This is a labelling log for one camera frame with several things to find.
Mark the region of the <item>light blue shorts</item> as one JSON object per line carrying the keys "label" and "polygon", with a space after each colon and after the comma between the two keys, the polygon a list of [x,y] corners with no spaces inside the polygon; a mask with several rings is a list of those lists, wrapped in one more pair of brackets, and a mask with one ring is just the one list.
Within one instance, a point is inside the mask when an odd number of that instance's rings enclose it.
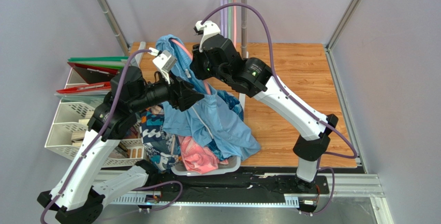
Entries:
{"label": "light blue shorts", "polygon": [[157,40],[155,47],[177,58],[172,73],[193,84],[204,98],[186,111],[175,109],[170,103],[164,102],[164,131],[191,136],[200,146],[214,142],[225,158],[239,156],[241,160],[246,160],[256,154],[261,146],[253,137],[251,129],[243,122],[242,116],[230,109],[215,88],[210,87],[210,93],[207,94],[203,81],[197,79],[190,69],[192,61],[179,47],[181,44],[178,37],[165,35]]}

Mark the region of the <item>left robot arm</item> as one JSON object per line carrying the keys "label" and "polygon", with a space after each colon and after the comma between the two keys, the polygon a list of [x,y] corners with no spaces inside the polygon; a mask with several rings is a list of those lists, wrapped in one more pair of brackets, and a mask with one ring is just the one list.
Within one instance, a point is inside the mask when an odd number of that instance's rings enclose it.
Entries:
{"label": "left robot arm", "polygon": [[44,211],[54,211],[59,223],[93,223],[116,198],[148,182],[153,166],[140,160],[117,177],[95,184],[104,162],[137,123],[139,112],[163,102],[185,111],[204,97],[191,83],[172,73],[149,83],[135,66],[121,69],[111,79],[110,87],[89,120],[67,172],[52,190],[38,196]]}

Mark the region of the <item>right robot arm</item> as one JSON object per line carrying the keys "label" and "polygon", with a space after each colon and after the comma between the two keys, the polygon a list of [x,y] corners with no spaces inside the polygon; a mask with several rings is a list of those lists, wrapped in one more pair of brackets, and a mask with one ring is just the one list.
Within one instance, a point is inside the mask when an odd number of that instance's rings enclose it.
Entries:
{"label": "right robot arm", "polygon": [[197,79],[216,78],[237,93],[264,103],[294,126],[299,132],[293,147],[299,158],[297,178],[314,182],[338,117],[315,111],[273,76],[270,66],[255,57],[242,58],[233,42],[220,34],[193,45],[192,54],[190,68]]}

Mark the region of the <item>dark blue patterned shorts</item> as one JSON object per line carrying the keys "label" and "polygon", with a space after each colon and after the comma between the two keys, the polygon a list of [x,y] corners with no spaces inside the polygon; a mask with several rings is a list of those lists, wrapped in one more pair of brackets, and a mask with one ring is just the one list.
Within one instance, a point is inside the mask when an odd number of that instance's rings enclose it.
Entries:
{"label": "dark blue patterned shorts", "polygon": [[[235,97],[233,94],[224,91],[224,90],[218,90],[217,95],[227,104],[229,110],[233,111],[235,114],[238,115],[240,120],[244,120],[244,110],[242,108],[242,105],[237,97]],[[207,148],[211,150],[211,152],[217,157],[217,159],[223,163],[225,158],[220,151],[220,149],[217,147],[216,142],[214,139],[207,145]]]}

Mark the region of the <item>purple hanger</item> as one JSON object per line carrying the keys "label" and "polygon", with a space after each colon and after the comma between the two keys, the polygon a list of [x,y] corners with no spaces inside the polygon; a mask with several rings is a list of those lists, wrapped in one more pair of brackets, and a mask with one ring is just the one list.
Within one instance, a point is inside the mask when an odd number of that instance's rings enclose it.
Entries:
{"label": "purple hanger", "polygon": [[[228,0],[223,0],[223,5],[227,4]],[[228,37],[228,9],[223,9],[223,25],[224,25],[224,36]]]}
{"label": "purple hanger", "polygon": [[[224,4],[225,4],[225,0],[220,0],[220,5],[222,6]],[[224,10],[221,9],[219,11],[219,14],[220,14],[220,19],[219,19],[219,21],[220,21],[220,34],[221,35],[225,35],[225,16],[224,16]]]}

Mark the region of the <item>colorful patterned shorts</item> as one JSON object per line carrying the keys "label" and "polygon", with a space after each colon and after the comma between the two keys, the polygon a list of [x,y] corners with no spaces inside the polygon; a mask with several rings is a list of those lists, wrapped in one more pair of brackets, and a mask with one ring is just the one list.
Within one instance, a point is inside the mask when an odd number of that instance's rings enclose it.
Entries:
{"label": "colorful patterned shorts", "polygon": [[141,113],[140,133],[150,162],[160,172],[169,172],[180,162],[178,136],[164,131],[165,113],[158,104]]}

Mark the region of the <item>pink garment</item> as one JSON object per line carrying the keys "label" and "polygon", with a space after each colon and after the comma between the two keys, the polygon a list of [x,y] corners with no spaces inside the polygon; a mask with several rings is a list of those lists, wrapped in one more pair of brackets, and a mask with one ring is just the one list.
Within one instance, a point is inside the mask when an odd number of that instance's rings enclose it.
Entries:
{"label": "pink garment", "polygon": [[208,148],[196,143],[192,137],[178,136],[181,158],[187,171],[205,174],[218,169],[218,165],[229,164],[228,160],[219,160]]}

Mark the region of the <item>white laundry basket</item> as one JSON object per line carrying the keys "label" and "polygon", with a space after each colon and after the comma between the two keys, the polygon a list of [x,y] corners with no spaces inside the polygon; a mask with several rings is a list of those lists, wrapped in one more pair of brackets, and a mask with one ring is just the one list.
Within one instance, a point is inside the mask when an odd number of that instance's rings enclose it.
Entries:
{"label": "white laundry basket", "polygon": [[231,156],[228,158],[228,164],[222,165],[219,164],[216,170],[200,174],[194,171],[187,171],[183,162],[177,163],[174,167],[171,168],[171,171],[175,175],[179,176],[209,176],[209,175],[222,175],[230,172],[235,172],[241,165],[241,158],[239,156]]}

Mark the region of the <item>green folder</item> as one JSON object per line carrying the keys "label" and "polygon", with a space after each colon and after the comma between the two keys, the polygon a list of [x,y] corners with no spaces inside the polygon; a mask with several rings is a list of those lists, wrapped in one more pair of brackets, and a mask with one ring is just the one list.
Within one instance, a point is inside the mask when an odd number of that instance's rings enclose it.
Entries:
{"label": "green folder", "polygon": [[90,65],[95,67],[104,67],[110,69],[122,69],[128,57],[112,56],[112,57],[71,57],[67,61],[69,63]]}

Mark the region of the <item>books in organizer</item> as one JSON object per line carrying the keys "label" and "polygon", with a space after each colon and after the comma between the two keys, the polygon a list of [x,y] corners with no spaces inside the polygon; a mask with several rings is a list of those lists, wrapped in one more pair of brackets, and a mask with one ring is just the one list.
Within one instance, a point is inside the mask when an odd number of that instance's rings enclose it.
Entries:
{"label": "books in organizer", "polygon": [[[79,119],[78,123],[82,125],[88,125],[89,120],[93,115],[93,111],[87,111],[85,114],[85,118]],[[85,137],[85,130],[73,131],[71,135],[71,144],[72,146],[80,147],[82,141]],[[137,139],[140,137],[139,134],[139,125],[131,127],[129,131],[124,136],[124,139]],[[125,159],[125,158],[142,158],[143,151],[141,148],[128,148],[122,142],[111,152],[109,155],[110,158],[113,159]]]}

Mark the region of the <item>red folder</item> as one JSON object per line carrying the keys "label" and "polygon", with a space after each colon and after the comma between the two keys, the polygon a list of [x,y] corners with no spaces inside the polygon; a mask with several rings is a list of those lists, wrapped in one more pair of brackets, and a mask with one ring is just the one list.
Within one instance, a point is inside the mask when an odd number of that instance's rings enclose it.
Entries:
{"label": "red folder", "polygon": [[110,80],[118,72],[117,69],[85,65],[79,63],[67,63],[76,72],[86,85],[60,89],[56,92],[63,95],[106,94],[110,90]]}

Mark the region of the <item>white file organizer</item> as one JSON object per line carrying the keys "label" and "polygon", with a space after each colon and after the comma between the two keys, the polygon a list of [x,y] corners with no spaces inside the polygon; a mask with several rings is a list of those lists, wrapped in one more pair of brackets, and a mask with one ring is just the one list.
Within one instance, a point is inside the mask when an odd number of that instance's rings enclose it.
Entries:
{"label": "white file organizer", "polygon": [[[63,89],[81,85],[86,85],[85,81],[71,68]],[[72,160],[80,148],[72,146],[72,132],[79,130],[87,131],[87,126],[79,124],[78,120],[85,118],[87,111],[94,111],[95,108],[103,102],[106,94],[101,92],[100,94],[63,95],[56,92],[55,95],[60,99],[60,102],[45,143],[45,148]],[[132,166],[138,160],[146,158],[146,152],[140,137],[137,139],[123,139],[121,142],[128,148],[141,148],[143,157],[125,159],[108,158],[104,162],[105,168]]]}

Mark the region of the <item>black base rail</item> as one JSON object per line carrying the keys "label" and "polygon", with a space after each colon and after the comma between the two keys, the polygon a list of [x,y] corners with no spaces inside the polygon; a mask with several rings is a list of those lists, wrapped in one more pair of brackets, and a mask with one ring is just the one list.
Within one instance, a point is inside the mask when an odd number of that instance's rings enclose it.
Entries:
{"label": "black base rail", "polygon": [[308,214],[328,206],[335,196],[336,176],[319,174],[312,183],[296,175],[264,174],[262,170],[239,169],[222,175],[179,176],[154,173],[141,190],[116,196],[112,204],[141,208],[172,205],[287,207]]}

